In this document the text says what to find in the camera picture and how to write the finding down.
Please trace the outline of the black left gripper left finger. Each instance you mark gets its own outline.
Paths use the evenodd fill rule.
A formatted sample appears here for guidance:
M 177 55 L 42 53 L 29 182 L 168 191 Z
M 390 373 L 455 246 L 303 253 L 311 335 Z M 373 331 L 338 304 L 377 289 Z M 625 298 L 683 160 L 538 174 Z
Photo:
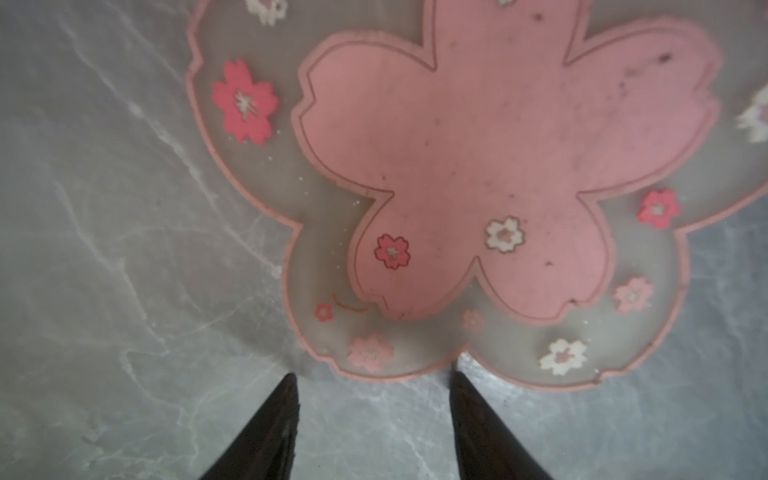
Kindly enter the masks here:
M 299 422 L 297 376 L 288 373 L 201 480 L 289 480 Z

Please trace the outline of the pink cherry blossom coaster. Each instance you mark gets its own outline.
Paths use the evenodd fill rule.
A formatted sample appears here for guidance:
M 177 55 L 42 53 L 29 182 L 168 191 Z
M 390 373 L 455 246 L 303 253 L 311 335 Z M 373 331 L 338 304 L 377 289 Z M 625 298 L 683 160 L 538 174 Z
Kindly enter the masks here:
M 352 378 L 624 374 L 689 235 L 767 192 L 763 1 L 200 1 L 187 35 L 209 152 L 292 231 L 287 317 Z

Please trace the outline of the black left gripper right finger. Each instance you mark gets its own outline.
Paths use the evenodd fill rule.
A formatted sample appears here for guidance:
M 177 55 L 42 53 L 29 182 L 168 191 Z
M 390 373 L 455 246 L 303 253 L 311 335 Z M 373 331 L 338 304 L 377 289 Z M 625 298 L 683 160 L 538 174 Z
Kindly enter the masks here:
M 552 479 L 460 371 L 451 374 L 449 402 L 460 479 Z

